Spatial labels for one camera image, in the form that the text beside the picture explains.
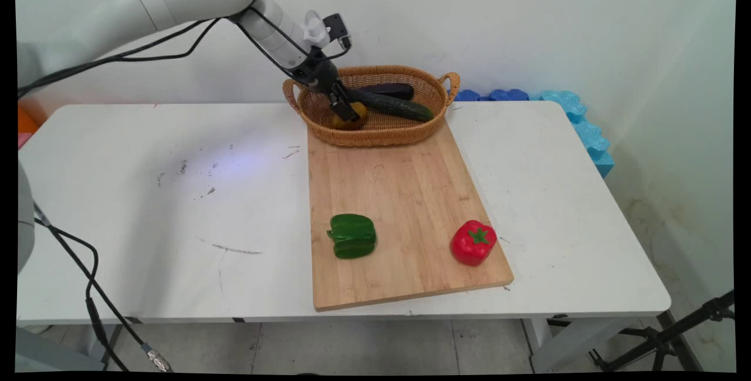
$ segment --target blue foam block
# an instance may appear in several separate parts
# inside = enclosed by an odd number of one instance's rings
[[[490,93],[491,100],[529,100],[529,95],[519,89],[506,90],[496,89]]]
[[[603,178],[608,175],[610,170],[612,170],[613,166],[615,165],[615,162],[608,153],[604,153],[603,156],[598,159],[594,159],[593,161],[595,161],[595,167],[597,167],[597,170],[600,172],[600,175],[603,176]]]
[[[478,98],[480,98],[480,94],[478,94],[474,90],[466,89],[456,94],[456,98],[454,98],[454,100],[458,100],[459,102],[462,102],[462,101],[474,101],[474,100],[478,100]]]
[[[584,116],[587,113],[587,106],[579,102],[579,96],[568,90],[562,90],[561,92],[545,90],[545,92],[539,94],[534,100],[550,100],[558,103],[563,108],[600,175],[603,178],[608,175],[615,165],[613,158],[608,154],[610,142],[603,137],[603,130],[600,127],[587,121],[587,117]]]
[[[574,124],[581,122],[584,118],[584,114],[587,113],[587,106],[579,103],[579,95],[568,90],[562,90],[561,92],[555,92],[555,90],[545,90],[540,94],[537,100],[550,100],[558,103],[566,112],[566,116],[569,117],[569,121]]]
[[[593,160],[599,159],[608,151],[610,142],[603,137],[603,130],[588,122],[586,118],[582,117],[579,124],[574,124],[574,130]]]

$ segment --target pepper stem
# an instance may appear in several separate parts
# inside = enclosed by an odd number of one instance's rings
[[[467,231],[467,233],[469,233],[469,236],[475,240],[475,244],[490,244],[488,239],[485,238],[485,234],[488,234],[488,232],[483,231],[480,227],[477,228],[476,233],[472,233],[472,230]]]

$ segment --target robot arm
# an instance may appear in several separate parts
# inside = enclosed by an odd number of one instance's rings
[[[81,63],[91,62],[105,53],[143,36],[185,22],[233,16],[268,54],[285,69],[297,74],[306,85],[317,84],[306,68],[316,68],[309,60],[311,51],[322,49],[330,41],[326,19],[309,11],[305,25],[295,23],[273,0],[101,0],[78,15],[73,22],[42,42],[17,42],[18,86],[26,86],[42,76]],[[348,42],[349,34],[338,15],[331,19],[336,39]],[[297,46],[282,36],[283,31]]]

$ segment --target white wall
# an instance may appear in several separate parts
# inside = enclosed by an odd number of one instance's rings
[[[735,0],[716,0],[623,140],[606,178],[676,319],[734,288]],[[686,333],[705,370],[735,371],[735,323]]]
[[[39,39],[94,0],[16,0],[22,41]],[[678,54],[713,0],[276,0],[294,18],[341,12],[354,49],[338,66],[416,66],[486,93],[569,89],[612,143],[638,113],[655,60]],[[155,53],[182,52],[197,33]],[[143,39],[128,46],[142,45]],[[22,101],[34,116],[65,103],[282,101],[284,76],[230,23],[175,62],[112,63]]]
[[[17,38],[42,38],[89,1],[95,0],[16,0]],[[608,183],[655,258],[676,316],[732,287],[732,149],[726,145],[735,0],[732,6],[730,0],[276,1],[300,21],[308,9],[343,14],[354,49],[338,66],[396,63],[435,76],[456,71],[462,87],[483,94],[499,87],[579,93],[588,119],[611,140],[617,165]],[[150,54],[183,52],[197,35]],[[22,106],[43,119],[67,103],[284,101],[283,80],[236,28],[221,22],[191,57],[104,65],[49,86]],[[735,368],[731,324],[689,335],[706,368]]]

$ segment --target red bell pepper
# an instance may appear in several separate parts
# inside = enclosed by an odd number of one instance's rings
[[[496,231],[490,225],[469,220],[451,239],[451,253],[457,261],[476,267],[490,255],[497,241]]]

